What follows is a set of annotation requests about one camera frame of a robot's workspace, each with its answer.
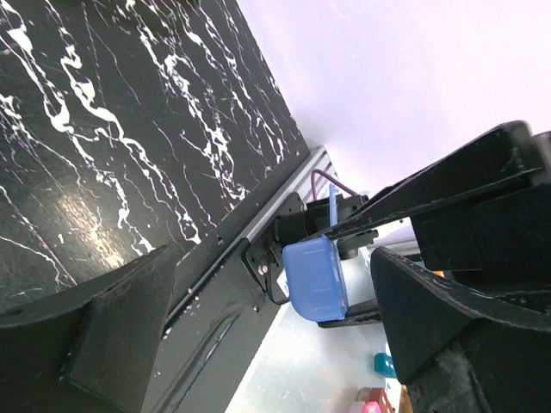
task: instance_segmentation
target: cable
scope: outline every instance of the cable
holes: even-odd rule
[[[337,185],[339,188],[341,188],[344,192],[347,192],[350,195],[357,195],[357,192],[353,191],[352,189],[348,188],[341,182],[339,182],[337,179],[333,178],[331,175],[329,175],[327,172],[324,172],[323,170],[313,170],[310,174],[310,183],[312,185],[312,197],[313,200],[318,199],[318,194],[316,194],[316,182],[315,182],[315,175],[321,175],[323,176],[327,181],[333,182],[335,185]]]
[[[274,293],[272,291],[272,268],[271,265],[268,266],[268,272],[266,273],[266,293],[268,294],[269,300],[275,305],[284,305],[289,302],[289,297],[285,297],[279,301],[274,299]]]

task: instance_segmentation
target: black marble wall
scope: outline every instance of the black marble wall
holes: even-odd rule
[[[192,250],[304,145],[235,0],[0,12],[0,311]]]

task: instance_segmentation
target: white ceiling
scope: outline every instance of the white ceiling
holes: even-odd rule
[[[373,191],[498,123],[551,129],[551,2],[239,0],[311,145]]]

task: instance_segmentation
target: blue plastic container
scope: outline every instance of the blue plastic container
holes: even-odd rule
[[[326,236],[283,249],[289,298],[305,319],[342,320],[348,310],[337,246]]]

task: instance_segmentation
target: pink object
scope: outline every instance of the pink object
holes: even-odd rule
[[[367,402],[363,405],[362,413],[381,413],[381,408],[377,402]]]

